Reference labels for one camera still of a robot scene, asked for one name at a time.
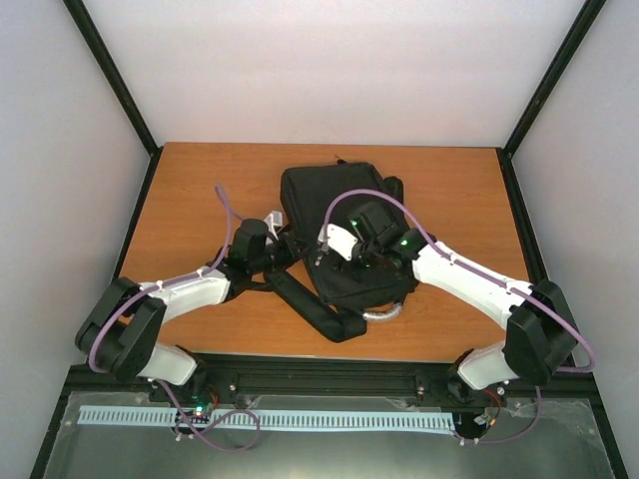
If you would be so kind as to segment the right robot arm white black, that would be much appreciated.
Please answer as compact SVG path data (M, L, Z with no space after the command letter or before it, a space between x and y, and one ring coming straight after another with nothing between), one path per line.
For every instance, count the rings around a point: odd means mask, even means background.
M555 373L569 371L565 360L586 342L556 283L499 274L458 254L422 225L402 228L379 204L371 207L349 218L344 228L325 224L323 243L349 262L394 261L406 275L474 307L505 333L493 345L461 354L450 373L450 390L464 396L516 379L543 386Z

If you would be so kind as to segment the black student backpack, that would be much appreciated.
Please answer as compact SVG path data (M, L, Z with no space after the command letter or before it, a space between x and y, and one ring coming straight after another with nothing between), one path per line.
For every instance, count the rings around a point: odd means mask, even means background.
M363 162L289 168L280 199L289 221L281 241L312 283L305 287L282 266L266 273L288 306L335 343L401 313L417 286L408 253L415 234L400 209L401 179Z

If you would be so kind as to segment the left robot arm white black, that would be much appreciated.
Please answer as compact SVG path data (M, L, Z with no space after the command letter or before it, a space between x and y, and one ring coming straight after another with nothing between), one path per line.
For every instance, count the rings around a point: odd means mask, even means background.
M194 310L229 302L246 290L268 290L257 274L285 270L302 247L285 229L244 220L216 258L175 278L136 283L114 279L75 337L89 366L119 381L159 379L186 401L201 399L208 377L185 349L159 341L162 326Z

